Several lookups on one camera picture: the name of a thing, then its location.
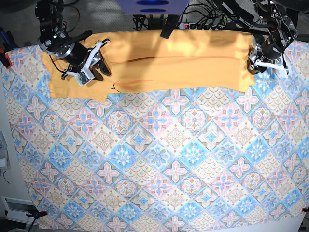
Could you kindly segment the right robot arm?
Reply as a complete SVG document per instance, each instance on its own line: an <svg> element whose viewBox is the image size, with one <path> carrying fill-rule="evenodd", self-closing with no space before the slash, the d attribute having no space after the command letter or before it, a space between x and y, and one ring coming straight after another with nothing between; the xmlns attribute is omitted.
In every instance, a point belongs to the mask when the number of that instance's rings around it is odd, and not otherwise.
<svg viewBox="0 0 309 232"><path fill-rule="evenodd" d="M62 59L68 63L68 67L61 70L52 61L54 67L61 73L62 80L72 76L80 86L84 86L92 80L103 81L102 76L95 76L94 68L98 66L103 75L111 76L111 71L100 51L110 40L98 40L94 47L87 48L80 41L90 37L93 34L92 31L87 30L75 37L69 36L62 16L62 11L67 6L72 6L72 4L64 4L61 0L40 0L37 2L35 15L40 22L41 33L39 46L49 55L50 59Z"/></svg>

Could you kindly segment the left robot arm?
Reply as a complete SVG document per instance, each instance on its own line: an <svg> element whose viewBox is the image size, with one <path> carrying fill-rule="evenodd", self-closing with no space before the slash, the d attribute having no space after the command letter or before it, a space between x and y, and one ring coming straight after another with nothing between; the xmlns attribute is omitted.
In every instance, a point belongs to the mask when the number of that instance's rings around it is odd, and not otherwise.
<svg viewBox="0 0 309 232"><path fill-rule="evenodd" d="M284 51L297 37L294 22L283 6L270 0L253 0L252 3L263 22L260 25L252 23L252 26L267 28L269 36L254 35L254 46L248 56L248 71L257 74L272 68L287 75L289 70Z"/></svg>

